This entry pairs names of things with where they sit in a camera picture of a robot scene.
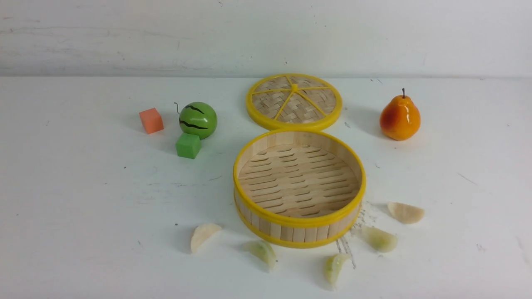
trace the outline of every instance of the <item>bamboo steamer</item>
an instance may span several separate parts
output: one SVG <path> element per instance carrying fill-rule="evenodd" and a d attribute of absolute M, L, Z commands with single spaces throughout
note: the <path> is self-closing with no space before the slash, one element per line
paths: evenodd
<path fill-rule="evenodd" d="M 233 168 L 240 218 L 268 242 L 312 248 L 342 237 L 355 223 L 365 173 L 341 140 L 308 128 L 256 137 Z"/>
<path fill-rule="evenodd" d="M 307 129 L 331 126 L 342 111 L 342 97 L 328 82 L 305 74 L 267 77 L 247 93 L 250 117 L 268 130 Z"/>

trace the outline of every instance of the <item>watermelon stripe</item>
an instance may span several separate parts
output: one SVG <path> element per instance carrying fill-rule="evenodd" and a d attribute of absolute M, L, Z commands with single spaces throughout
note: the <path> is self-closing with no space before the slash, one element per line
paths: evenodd
<path fill-rule="evenodd" d="M 186 122 L 184 120 L 179 120 L 179 123 L 182 123 L 182 124 L 184 124 L 184 125 L 186 125 L 187 127 L 190 127 L 190 128 L 203 129 L 203 130 L 208 129 L 208 128 L 196 126 L 195 124 L 188 123 L 188 122 Z"/>
<path fill-rule="evenodd" d="M 192 105 L 186 105 L 184 109 L 186 109 L 186 108 L 190 108 L 192 110 L 196 110 L 197 112 L 199 112 L 201 114 L 205 114 L 205 113 L 203 113 L 203 111 L 201 111 L 200 109 L 198 109 L 198 108 L 196 108 L 196 107 L 194 107 Z"/>

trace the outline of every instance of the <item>woven bamboo lid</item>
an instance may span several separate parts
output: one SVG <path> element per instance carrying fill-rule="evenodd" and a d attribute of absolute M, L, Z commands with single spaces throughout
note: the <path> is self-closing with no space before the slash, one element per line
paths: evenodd
<path fill-rule="evenodd" d="M 257 82 L 246 97 L 250 117 L 268 130 L 321 131 L 340 116 L 342 98 L 328 82 L 305 74 L 278 74 Z"/>

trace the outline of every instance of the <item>white table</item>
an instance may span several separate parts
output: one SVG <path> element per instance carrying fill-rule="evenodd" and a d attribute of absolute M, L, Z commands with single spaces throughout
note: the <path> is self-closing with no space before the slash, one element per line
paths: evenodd
<path fill-rule="evenodd" d="M 345 110 L 325 132 L 367 172 L 359 222 L 399 237 L 387 254 L 347 233 L 328 290 L 323 258 L 274 246 L 272 273 L 232 199 L 236 155 L 266 132 L 245 112 L 258 79 L 0 77 L 1 298 L 531 298 L 532 80 L 327 79 Z M 378 117 L 406 88 L 420 131 L 395 142 Z M 177 157 L 174 102 L 211 104 L 217 131 Z M 138 112 L 165 129 L 147 135 Z M 383 204 L 426 209 L 402 225 Z M 192 229 L 224 227 L 196 255 Z M 345 248 L 339 243 L 342 251 Z"/>

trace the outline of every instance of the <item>white backdrop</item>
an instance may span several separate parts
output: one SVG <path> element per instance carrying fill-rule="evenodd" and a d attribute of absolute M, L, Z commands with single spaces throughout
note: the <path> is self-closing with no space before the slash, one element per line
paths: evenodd
<path fill-rule="evenodd" d="M 0 75 L 532 77 L 530 0 L 0 0 Z"/>

